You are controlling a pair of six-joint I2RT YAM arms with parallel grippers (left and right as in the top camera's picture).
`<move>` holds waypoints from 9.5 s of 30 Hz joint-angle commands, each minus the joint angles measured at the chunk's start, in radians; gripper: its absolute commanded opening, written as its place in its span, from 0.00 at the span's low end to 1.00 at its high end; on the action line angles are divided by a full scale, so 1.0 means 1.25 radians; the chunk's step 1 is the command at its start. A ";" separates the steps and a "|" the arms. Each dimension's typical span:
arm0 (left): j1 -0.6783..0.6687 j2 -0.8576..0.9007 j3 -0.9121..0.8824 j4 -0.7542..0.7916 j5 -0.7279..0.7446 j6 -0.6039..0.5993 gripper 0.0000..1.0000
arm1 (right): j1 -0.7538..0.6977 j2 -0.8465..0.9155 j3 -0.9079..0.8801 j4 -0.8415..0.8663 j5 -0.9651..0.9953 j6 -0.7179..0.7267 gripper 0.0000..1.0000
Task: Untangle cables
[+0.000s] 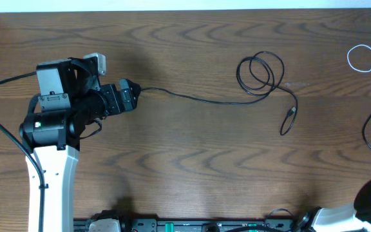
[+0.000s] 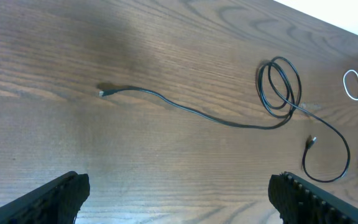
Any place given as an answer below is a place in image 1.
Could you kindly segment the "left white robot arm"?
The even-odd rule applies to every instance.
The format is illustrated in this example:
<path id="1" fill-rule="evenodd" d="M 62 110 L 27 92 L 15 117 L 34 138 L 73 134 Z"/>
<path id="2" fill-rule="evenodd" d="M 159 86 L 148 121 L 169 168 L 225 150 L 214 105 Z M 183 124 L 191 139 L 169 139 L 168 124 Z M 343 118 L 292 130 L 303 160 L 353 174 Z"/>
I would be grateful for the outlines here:
<path id="1" fill-rule="evenodd" d="M 29 231 L 73 231 L 73 187 L 83 131 L 137 107 L 140 85 L 128 79 L 101 85 L 105 73 L 106 58 L 100 53 L 36 67 L 40 92 L 19 128 L 30 153 Z"/>

